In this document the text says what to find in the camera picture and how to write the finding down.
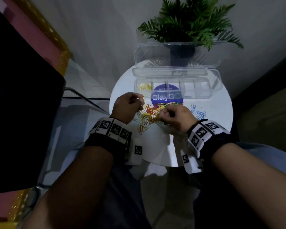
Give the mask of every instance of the left hand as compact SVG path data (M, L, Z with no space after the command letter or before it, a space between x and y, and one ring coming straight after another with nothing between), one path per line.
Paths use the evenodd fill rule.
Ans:
M143 95L128 92L120 96L114 103L110 117L116 118L124 124L129 124L136 112L143 109Z

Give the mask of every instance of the right hand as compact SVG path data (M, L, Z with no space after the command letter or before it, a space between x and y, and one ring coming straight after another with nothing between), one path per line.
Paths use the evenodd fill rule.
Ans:
M169 124L182 133L186 133L190 127L198 122L191 111L183 105L167 105L160 113L159 120Z

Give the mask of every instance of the white wall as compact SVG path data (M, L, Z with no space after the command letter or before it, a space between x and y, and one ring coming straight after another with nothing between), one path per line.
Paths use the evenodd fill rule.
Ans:
M158 15L162 4L162 0L32 1L66 41L75 62L109 92L134 65L137 27ZM231 45L232 58L218 68L235 97L286 57L286 0L221 3L236 3L229 17L245 47Z

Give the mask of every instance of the black and white wristband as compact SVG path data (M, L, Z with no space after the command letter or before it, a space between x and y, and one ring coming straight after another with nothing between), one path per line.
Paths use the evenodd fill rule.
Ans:
M197 158L210 161L223 145L233 142L230 132L219 123L208 119L200 120L187 132L187 144Z
M128 126L114 118L101 118L89 132L85 146L100 146L110 152L116 162L123 162L126 142L130 141Z

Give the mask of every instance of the pile of paper clips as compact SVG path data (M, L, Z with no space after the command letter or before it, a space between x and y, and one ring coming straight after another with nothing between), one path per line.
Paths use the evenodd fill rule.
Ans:
M138 112L138 120L134 119L135 121L138 121L138 131L140 134L142 134L144 131L148 130L150 128L150 125L153 123L156 123L160 127L164 125L163 122L160 122L158 120L158 114L159 112L165 108L167 105L171 104L184 104L184 103L176 103L176 102L170 102L170 103L163 103L163 104L157 104L157 106L151 106L150 104L147 104L143 106L143 110Z

